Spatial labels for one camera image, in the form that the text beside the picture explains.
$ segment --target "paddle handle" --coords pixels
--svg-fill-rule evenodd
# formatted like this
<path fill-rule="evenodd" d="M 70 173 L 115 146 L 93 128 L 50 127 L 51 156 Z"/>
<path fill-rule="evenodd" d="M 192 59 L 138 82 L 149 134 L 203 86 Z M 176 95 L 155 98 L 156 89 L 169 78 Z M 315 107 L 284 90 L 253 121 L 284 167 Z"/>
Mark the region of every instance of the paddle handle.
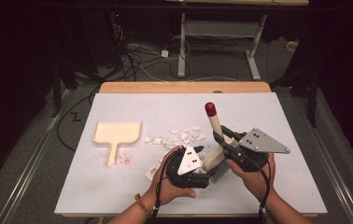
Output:
<path fill-rule="evenodd" d="M 118 144 L 111 144 L 107 152 L 106 165 L 111 165 L 116 162 L 116 152 L 118 150 Z"/>

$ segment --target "white table surface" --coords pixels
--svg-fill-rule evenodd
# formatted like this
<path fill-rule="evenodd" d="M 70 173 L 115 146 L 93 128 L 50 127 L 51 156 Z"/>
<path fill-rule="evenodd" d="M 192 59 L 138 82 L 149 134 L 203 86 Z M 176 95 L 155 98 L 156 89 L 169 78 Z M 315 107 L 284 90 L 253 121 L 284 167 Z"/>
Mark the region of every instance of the white table surface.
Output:
<path fill-rule="evenodd" d="M 55 214 L 66 217 L 115 216 L 134 203 L 136 193 L 150 185 L 145 176 L 150 165 L 169 148 L 147 143 L 147 137 L 172 139 L 170 130 L 201 128 L 205 156 L 217 146 L 205 113 L 213 102 L 222 125 L 248 132 L 257 127 L 291 149 L 276 154 L 275 189 L 299 212 L 327 213 L 275 93 L 98 93 L 65 179 Z M 106 166 L 107 146 L 92 141 L 98 121 L 142 121 L 139 140 L 120 147 L 115 164 Z M 197 190 L 197 198 L 178 198 L 162 206 L 159 217 L 228 217 L 258 214 L 259 203 L 242 180 L 231 171 L 217 184 Z"/>

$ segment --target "human hand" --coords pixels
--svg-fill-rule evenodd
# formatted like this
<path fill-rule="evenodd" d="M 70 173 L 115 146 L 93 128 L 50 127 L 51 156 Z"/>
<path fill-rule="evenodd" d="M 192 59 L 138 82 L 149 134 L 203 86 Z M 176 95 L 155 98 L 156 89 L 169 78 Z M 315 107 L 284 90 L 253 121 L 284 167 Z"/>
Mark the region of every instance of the human hand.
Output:
<path fill-rule="evenodd" d="M 272 192 L 275 191 L 275 156 L 273 153 L 269 153 L 268 161 L 270 163 L 271 169 L 270 192 Z M 264 194 L 266 193 L 267 187 L 263 175 L 260 172 L 246 173 L 237 165 L 237 163 L 232 160 L 226 160 L 226 162 L 229 165 L 230 169 L 233 171 L 233 173 L 243 179 L 247 189 L 258 199 L 259 202 L 261 202 L 264 197 Z M 269 177 L 269 165 L 264 165 L 262 169 Z"/>
<path fill-rule="evenodd" d="M 142 196 L 142 198 L 149 198 L 153 202 L 156 200 L 156 188 L 157 184 L 160 181 L 160 174 L 162 168 L 164 167 L 164 163 L 166 159 L 175 151 L 178 151 L 180 147 L 174 147 L 171 151 L 169 151 L 164 158 L 162 159 L 162 164 L 160 165 L 159 169 L 156 171 L 155 175 L 153 176 L 153 180 L 147 192 Z M 191 197 L 195 198 L 196 193 L 192 189 L 181 189 L 175 187 L 168 178 L 165 178 L 162 181 L 162 190 L 160 192 L 160 205 L 165 205 L 173 201 L 175 198 L 178 197 Z"/>

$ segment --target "wooden tabletop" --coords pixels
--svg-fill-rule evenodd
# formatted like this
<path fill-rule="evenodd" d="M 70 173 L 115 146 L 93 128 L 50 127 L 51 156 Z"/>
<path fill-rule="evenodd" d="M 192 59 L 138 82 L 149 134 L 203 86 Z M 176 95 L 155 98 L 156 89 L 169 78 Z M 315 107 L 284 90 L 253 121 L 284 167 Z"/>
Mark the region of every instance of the wooden tabletop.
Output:
<path fill-rule="evenodd" d="M 100 93 L 271 92 L 265 82 L 105 82 Z"/>

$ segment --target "metal plate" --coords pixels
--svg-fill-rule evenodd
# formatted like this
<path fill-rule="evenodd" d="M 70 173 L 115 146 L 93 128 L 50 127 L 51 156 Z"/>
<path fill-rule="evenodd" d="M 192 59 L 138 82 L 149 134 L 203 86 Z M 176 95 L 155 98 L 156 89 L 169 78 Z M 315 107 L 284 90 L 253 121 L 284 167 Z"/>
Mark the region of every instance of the metal plate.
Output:
<path fill-rule="evenodd" d="M 290 153 L 288 147 L 282 145 L 267 133 L 264 133 L 257 128 L 254 128 L 247 133 L 240 140 L 240 145 L 257 152 Z"/>

